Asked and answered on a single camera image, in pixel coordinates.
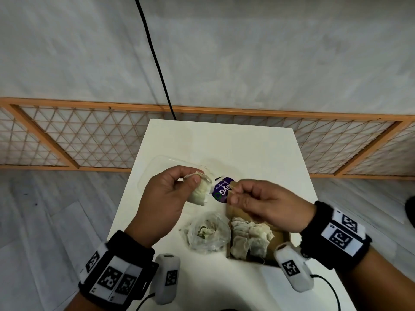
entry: plastic bag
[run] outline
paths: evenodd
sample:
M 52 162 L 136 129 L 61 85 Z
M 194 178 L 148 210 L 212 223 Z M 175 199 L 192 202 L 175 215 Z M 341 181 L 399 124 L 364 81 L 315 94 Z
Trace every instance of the plastic bag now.
M 180 232 L 191 250 L 208 254 L 220 251 L 231 240 L 229 220 L 215 212 L 207 212 L 194 218 Z

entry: white table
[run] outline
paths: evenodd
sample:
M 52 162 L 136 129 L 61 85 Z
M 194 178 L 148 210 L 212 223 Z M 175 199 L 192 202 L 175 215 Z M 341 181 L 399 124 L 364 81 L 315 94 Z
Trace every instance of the white table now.
M 124 230 L 135 215 L 141 198 L 138 182 L 159 155 L 206 166 L 236 181 L 269 180 L 310 202 L 317 199 L 292 129 L 152 119 L 108 238 Z M 337 310 L 333 292 L 321 279 L 314 280 L 313 290 L 297 293 L 279 268 L 229 260 L 223 252 L 201 255 L 188 250 L 178 230 L 192 216 L 208 210 L 224 213 L 225 205 L 214 200 L 207 206 L 186 203 L 174 229 L 154 245 L 156 256 L 170 252 L 180 257 L 178 292 L 169 305 L 157 306 L 149 300 L 141 310 Z M 291 240 L 296 246 L 301 237 L 293 233 Z M 308 266 L 333 285 L 342 310 L 355 310 L 333 270 L 316 260 Z M 133 303 L 129 310 L 136 307 Z

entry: floor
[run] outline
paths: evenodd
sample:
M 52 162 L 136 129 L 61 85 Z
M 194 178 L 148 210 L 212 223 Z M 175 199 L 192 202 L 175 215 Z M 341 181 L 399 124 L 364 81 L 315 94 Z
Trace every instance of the floor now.
M 0 310 L 61 311 L 77 271 L 106 239 L 128 173 L 0 172 Z M 415 229 L 403 204 L 415 182 L 313 179 L 320 200 L 366 226 L 373 245 L 415 281 Z

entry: purple label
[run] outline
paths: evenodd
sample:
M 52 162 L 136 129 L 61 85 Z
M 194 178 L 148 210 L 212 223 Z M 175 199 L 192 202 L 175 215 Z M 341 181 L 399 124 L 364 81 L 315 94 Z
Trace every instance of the purple label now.
M 230 177 L 225 177 L 222 180 L 220 180 L 217 185 L 215 185 L 215 188 L 213 189 L 212 193 L 212 196 L 215 198 L 215 200 L 221 203 L 226 203 L 226 200 L 228 198 L 228 192 L 230 190 L 229 183 L 231 183 L 232 181 L 234 180 Z

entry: black cable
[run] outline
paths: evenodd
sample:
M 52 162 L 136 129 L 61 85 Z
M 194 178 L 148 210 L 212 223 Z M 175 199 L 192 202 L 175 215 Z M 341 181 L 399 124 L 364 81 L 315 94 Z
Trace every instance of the black cable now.
M 138 306 L 138 308 L 137 309 L 135 309 L 135 311 L 138 311 L 138 309 L 140 309 L 140 307 L 143 305 L 143 303 L 145 303 L 146 302 L 146 300 L 148 299 L 148 298 L 151 298 L 151 297 L 154 297 L 156 294 L 153 292 L 152 294 L 149 294 L 147 297 L 145 297 L 144 299 L 143 299 L 143 301 L 140 303 L 140 305 Z
M 176 116 L 174 115 L 173 107 L 171 106 L 171 103 L 170 103 L 169 94 L 167 93 L 166 84 L 164 83 L 163 74 L 161 72 L 160 65 L 158 64 L 156 53 L 154 52 L 152 39 L 150 37 L 150 32 L 148 31 L 147 22 L 146 22 L 146 18 L 144 17 L 143 9 L 141 8 L 140 2 L 138 0 L 135 0 L 135 4 L 137 4 L 138 11 L 140 12 L 141 20 L 143 21 L 144 29 L 146 30 L 148 45 L 150 46 L 150 49 L 152 51 L 154 62 L 156 63 L 158 74 L 160 75 L 161 83 L 163 84 L 164 92 L 166 94 L 167 102 L 169 103 L 171 114 L 173 115 L 174 120 L 177 120 Z
M 311 274 L 310 276 L 312 278 L 316 278 L 316 277 L 317 278 L 321 278 L 322 280 L 324 280 L 326 283 L 329 284 L 330 288 L 335 293 L 336 300 L 337 300 L 337 307 L 339 308 L 339 311 L 341 311 L 341 308 L 340 308 L 340 300 L 339 300 L 339 297 L 337 296 L 337 293 L 336 293 L 335 289 L 333 288 L 332 284 L 330 284 L 329 281 L 327 279 L 325 279 L 323 276 L 320 276 L 320 275 L 317 275 L 317 274 Z

